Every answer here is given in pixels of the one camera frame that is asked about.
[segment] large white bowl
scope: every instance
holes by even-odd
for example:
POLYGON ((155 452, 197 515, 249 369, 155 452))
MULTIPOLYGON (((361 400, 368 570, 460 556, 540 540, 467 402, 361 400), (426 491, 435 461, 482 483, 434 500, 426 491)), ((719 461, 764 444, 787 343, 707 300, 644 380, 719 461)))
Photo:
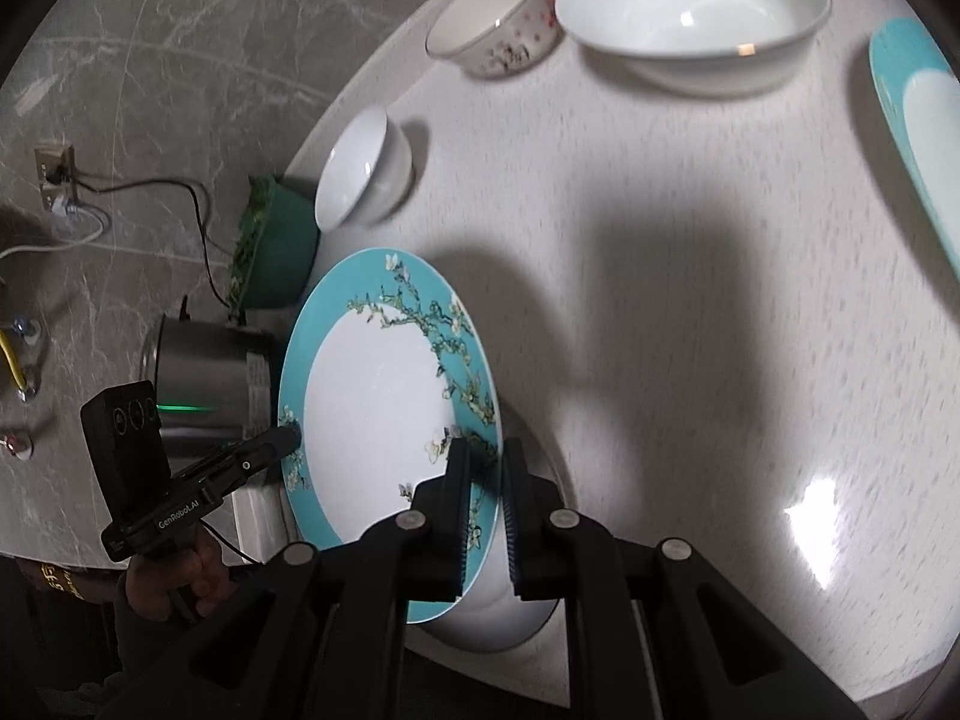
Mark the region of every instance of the large white bowl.
POLYGON ((830 0, 557 0, 575 40, 676 92, 730 97, 803 66, 830 0))
POLYGON ((342 223, 373 224, 390 214, 413 183, 410 143, 379 105, 344 129, 320 174, 314 218, 320 232, 342 223))
MULTIPOLYGON (((563 479, 554 469, 544 446, 509 404, 500 401, 503 435, 523 442, 527 469, 555 482, 563 502, 573 506, 563 479)), ((510 650, 541 630, 557 606, 556 601, 522 601, 510 581, 507 531, 501 506, 493 526, 490 552, 470 589, 457 605, 422 627, 444 644, 467 652, 491 653, 510 650)))

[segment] green bowl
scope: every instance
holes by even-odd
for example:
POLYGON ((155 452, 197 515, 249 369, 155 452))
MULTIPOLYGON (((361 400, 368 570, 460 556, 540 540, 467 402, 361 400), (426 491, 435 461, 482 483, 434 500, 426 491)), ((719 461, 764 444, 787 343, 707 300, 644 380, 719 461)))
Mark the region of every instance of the green bowl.
POLYGON ((234 313, 296 303, 320 242, 310 200, 272 175, 251 176, 250 187, 230 266, 227 303, 234 313))

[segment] electrical outlet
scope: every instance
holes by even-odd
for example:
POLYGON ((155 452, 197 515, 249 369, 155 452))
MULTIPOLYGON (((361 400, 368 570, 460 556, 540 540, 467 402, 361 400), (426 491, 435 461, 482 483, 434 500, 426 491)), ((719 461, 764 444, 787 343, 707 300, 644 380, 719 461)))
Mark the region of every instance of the electrical outlet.
POLYGON ((66 191, 68 201, 75 201, 77 185, 73 182, 73 146, 70 143, 37 143, 34 146, 34 157, 37 161, 37 184, 40 185, 43 207, 47 211, 53 210, 54 200, 62 191, 66 191), (53 184, 47 180, 47 176, 58 167, 65 177, 61 183, 53 184))

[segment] hand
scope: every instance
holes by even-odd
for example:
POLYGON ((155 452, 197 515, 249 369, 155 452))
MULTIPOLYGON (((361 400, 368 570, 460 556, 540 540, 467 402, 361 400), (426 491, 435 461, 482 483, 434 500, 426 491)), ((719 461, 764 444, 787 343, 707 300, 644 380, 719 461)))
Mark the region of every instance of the hand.
POLYGON ((203 526, 197 527, 194 548, 153 560, 134 555, 127 568, 127 603, 142 618, 170 618, 170 591, 189 584, 197 596, 197 613, 207 617, 236 589, 224 565, 220 543, 203 526))

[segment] plate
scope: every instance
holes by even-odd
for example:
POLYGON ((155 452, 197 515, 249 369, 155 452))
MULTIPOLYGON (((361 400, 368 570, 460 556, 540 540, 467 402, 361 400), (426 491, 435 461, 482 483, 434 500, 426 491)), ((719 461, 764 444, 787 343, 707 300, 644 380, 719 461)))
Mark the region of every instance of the plate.
POLYGON ((874 33, 870 68, 896 147, 960 278, 960 82, 916 19, 890 20, 874 33))
MULTIPOLYGON (((281 424, 304 433, 283 477, 296 525, 320 549, 408 509, 416 485, 443 474, 453 437, 483 452, 470 490, 469 590, 490 550, 503 434, 480 338, 443 276, 385 248, 334 266, 296 319, 277 408, 281 424)), ((411 602, 407 622, 452 606, 411 602)))

